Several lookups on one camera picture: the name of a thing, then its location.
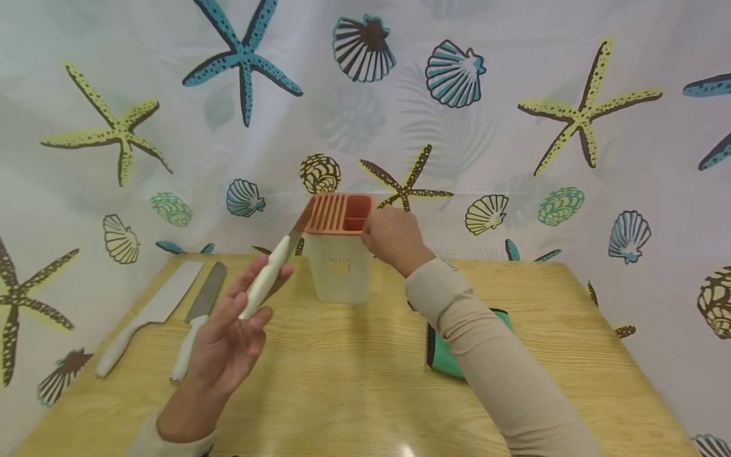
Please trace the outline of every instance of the kitchen knife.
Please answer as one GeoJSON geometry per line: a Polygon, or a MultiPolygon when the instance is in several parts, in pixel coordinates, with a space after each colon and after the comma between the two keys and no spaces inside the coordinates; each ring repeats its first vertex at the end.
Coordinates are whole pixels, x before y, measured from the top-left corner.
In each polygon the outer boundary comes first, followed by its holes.
{"type": "Polygon", "coordinates": [[[114,341],[96,365],[96,375],[98,377],[106,377],[114,368],[137,329],[150,322],[165,322],[167,320],[188,292],[202,267],[203,262],[184,262],[175,270],[175,273],[162,285],[145,308],[114,338],[114,341]]]}
{"type": "Polygon", "coordinates": [[[200,292],[190,307],[188,315],[185,317],[185,321],[190,324],[190,330],[188,330],[188,334],[183,340],[183,344],[181,344],[180,351],[178,352],[178,359],[175,361],[173,372],[170,374],[171,381],[180,382],[185,377],[185,373],[188,371],[188,362],[190,361],[190,353],[193,350],[195,336],[198,334],[200,326],[208,322],[208,314],[216,303],[216,297],[225,278],[226,265],[221,262],[216,262],[208,277],[205,279],[203,286],[200,288],[200,292]]]}
{"type": "Polygon", "coordinates": [[[264,303],[264,300],[274,285],[274,281],[279,276],[279,270],[287,263],[289,257],[295,251],[297,242],[302,238],[302,232],[305,231],[307,223],[310,222],[314,202],[315,200],[310,198],[304,211],[302,211],[299,219],[295,222],[295,226],[290,230],[288,235],[285,235],[279,241],[276,248],[269,254],[267,265],[257,274],[257,277],[254,278],[251,286],[246,291],[249,302],[246,304],[246,308],[239,314],[239,319],[250,319],[256,314],[262,303],[264,303]]]}

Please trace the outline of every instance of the green towel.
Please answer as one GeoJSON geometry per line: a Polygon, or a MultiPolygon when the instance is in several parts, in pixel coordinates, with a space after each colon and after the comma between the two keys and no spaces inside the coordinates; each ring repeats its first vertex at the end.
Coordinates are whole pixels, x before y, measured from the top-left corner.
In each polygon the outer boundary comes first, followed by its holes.
{"type": "MultiPolygon", "coordinates": [[[[510,316],[508,316],[507,311],[495,308],[490,308],[490,310],[512,330],[512,323],[510,322],[510,316]]],[[[459,367],[455,356],[450,352],[447,342],[429,324],[426,325],[426,363],[434,371],[464,379],[462,369],[459,367]]]]}

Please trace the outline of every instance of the hand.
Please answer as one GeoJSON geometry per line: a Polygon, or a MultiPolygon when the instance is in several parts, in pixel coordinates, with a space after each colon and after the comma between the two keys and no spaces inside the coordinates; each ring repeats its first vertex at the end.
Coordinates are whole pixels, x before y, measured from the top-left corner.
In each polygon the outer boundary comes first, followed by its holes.
{"type": "MultiPolygon", "coordinates": [[[[246,308],[246,290],[267,264],[259,256],[239,275],[219,301],[211,320],[193,342],[188,373],[170,397],[157,420],[157,430],[168,442],[192,442],[208,436],[216,427],[226,402],[247,378],[262,353],[264,327],[273,311],[264,306],[250,320],[239,320],[246,308]]],[[[271,292],[275,293],[292,275],[285,265],[271,292]]]]}
{"type": "Polygon", "coordinates": [[[371,211],[360,237],[365,247],[404,278],[435,255],[424,244],[416,216],[386,205],[371,211]]]}

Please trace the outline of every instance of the white knife handle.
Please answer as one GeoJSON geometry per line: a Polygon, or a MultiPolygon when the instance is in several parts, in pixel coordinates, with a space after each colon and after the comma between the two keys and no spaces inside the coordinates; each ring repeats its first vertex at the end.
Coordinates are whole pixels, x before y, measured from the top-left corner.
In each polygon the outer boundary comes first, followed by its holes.
{"type": "Polygon", "coordinates": [[[147,322],[142,322],[138,319],[133,319],[119,334],[114,338],[112,344],[109,345],[106,352],[102,356],[102,359],[96,365],[96,375],[98,377],[106,377],[114,365],[117,364],[119,358],[124,354],[124,351],[129,345],[129,340],[132,339],[132,335],[135,334],[137,329],[142,327],[147,322]]]}
{"type": "Polygon", "coordinates": [[[251,319],[257,313],[262,303],[264,303],[264,300],[274,285],[274,281],[279,276],[279,270],[281,270],[282,266],[287,263],[287,259],[289,259],[290,238],[290,235],[282,238],[272,253],[269,254],[269,262],[257,274],[257,277],[254,278],[251,286],[249,286],[249,290],[246,291],[249,302],[246,304],[246,309],[238,315],[239,319],[251,319]]]}
{"type": "Polygon", "coordinates": [[[208,322],[207,314],[198,316],[190,321],[190,330],[188,330],[188,334],[185,335],[183,344],[181,344],[181,349],[178,352],[178,359],[175,361],[175,366],[173,366],[173,372],[170,373],[170,381],[180,382],[185,377],[185,373],[188,372],[188,362],[190,361],[190,354],[193,351],[195,336],[198,334],[198,330],[201,326],[206,322],[208,322]]]}

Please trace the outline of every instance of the wooden table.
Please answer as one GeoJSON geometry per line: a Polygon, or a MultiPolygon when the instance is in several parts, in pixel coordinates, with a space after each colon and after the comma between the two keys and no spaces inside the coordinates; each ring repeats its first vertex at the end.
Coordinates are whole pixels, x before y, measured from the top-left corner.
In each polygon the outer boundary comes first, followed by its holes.
{"type": "MultiPolygon", "coordinates": [[[[17,457],[123,456],[165,403],[188,326],[214,262],[224,287],[252,257],[173,257],[113,335],[184,260],[205,266],[163,325],[137,332],[107,379],[89,365],[18,448],[17,457]]],[[[425,367],[425,321],[403,282],[375,262],[367,304],[319,303],[307,262],[269,304],[275,315],[256,369],[232,397],[212,456],[507,456],[469,387],[425,367]]],[[[515,332],[576,405],[606,456],[697,456],[569,269],[558,263],[456,261],[474,291],[510,313],[515,332]]],[[[105,349],[109,340],[102,344],[105,349]]]]}

